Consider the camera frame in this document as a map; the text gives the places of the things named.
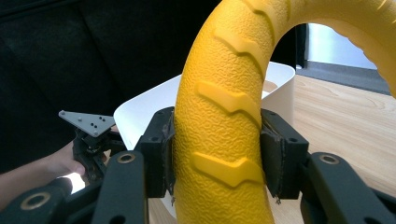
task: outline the black fabric background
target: black fabric background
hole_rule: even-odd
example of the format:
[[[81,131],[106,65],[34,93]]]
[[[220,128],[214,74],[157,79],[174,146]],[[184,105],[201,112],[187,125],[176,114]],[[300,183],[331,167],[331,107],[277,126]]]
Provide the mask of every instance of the black fabric background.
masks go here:
[[[37,2],[2,1],[0,19]],[[0,173],[74,138],[60,110],[112,116],[123,102],[180,74],[218,2],[83,0],[1,21]],[[295,55],[291,30],[272,61],[294,67]]]

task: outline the metal bracket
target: metal bracket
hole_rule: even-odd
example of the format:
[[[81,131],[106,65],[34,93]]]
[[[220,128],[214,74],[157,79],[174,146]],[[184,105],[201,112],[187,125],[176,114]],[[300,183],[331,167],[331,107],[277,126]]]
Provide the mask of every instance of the metal bracket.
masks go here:
[[[262,168],[273,197],[297,199],[299,165],[306,161],[309,143],[277,113],[262,109],[260,136]]]
[[[341,157],[311,154],[301,167],[305,223],[396,223],[395,216]]]
[[[75,113],[62,110],[59,117],[81,129],[92,137],[97,137],[116,124],[113,117]]]
[[[147,167],[147,194],[149,198],[163,198],[166,190],[173,195],[175,175],[172,162],[174,108],[157,111],[134,150],[140,151]]]

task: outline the wooden floor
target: wooden floor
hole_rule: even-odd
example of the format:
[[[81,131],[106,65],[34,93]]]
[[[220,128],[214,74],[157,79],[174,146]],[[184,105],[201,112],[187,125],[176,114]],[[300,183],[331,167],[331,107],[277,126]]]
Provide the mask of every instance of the wooden floor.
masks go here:
[[[367,185],[396,196],[396,100],[310,77],[294,84],[294,128],[309,151],[341,156]],[[270,201],[276,223],[303,223],[299,201]]]

